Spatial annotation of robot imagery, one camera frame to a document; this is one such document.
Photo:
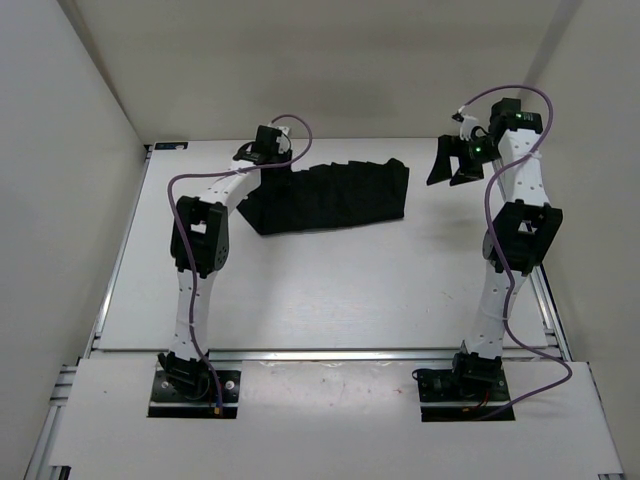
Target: wall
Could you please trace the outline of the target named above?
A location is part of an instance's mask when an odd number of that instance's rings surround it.
[[[639,19],[637,1],[585,0],[540,82],[557,110],[543,147],[545,186],[565,213],[545,265],[632,479],[640,479]]]
[[[525,78],[560,3],[75,2],[145,142],[249,138],[284,111],[318,137],[440,135],[470,95]]]
[[[54,0],[0,2],[0,478],[88,339],[144,149]]]

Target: folded black fabric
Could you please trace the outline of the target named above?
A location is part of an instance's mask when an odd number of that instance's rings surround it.
[[[260,235],[353,227],[404,217],[409,169],[349,162],[309,170],[263,170],[262,183],[238,206]]]

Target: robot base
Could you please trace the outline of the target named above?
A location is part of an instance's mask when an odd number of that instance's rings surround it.
[[[496,384],[484,391],[464,393],[455,381],[451,369],[418,369],[414,372],[418,382],[420,410],[423,422],[469,422],[487,415],[510,400],[504,372]],[[513,409],[506,409],[487,421],[515,420]]]
[[[147,416],[155,418],[236,418],[238,398],[240,397],[240,372],[238,370],[218,370],[217,372],[222,385],[222,414],[220,409],[215,406],[217,393],[213,384],[198,397],[187,397],[171,384],[165,371],[158,365],[153,377]]]

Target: black garment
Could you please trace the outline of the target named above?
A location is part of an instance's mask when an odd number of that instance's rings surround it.
[[[349,162],[309,170],[263,170],[259,188],[238,206],[260,235],[353,227],[404,217],[409,169]]]

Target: white panel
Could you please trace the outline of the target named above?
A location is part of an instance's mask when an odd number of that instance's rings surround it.
[[[100,341],[103,349],[161,350],[174,332],[178,286],[169,255],[173,175],[226,169],[241,142],[155,151]],[[300,150],[303,143],[294,142]],[[297,168],[346,160],[411,168],[401,221],[260,237],[230,218],[230,257],[216,280],[209,345],[216,349],[458,348],[482,293],[484,182],[427,188],[435,140],[321,140]],[[179,195],[210,181],[181,181]],[[495,189],[493,208],[501,200]],[[530,344],[546,345],[530,283],[513,312]]]
[[[52,453],[72,479],[589,480],[620,472],[586,364],[515,422],[421,423],[411,363],[245,362],[236,420],[149,419],[152,356],[84,361]],[[505,364],[513,395],[562,369]]]
[[[543,161],[565,221],[545,265],[574,357],[589,360],[629,478],[640,479],[640,2],[585,0],[541,87]]]
[[[435,137],[525,78],[559,3],[78,0],[145,142],[247,138],[285,110],[320,137]]]
[[[0,2],[0,478],[82,353],[144,150],[53,0]]]

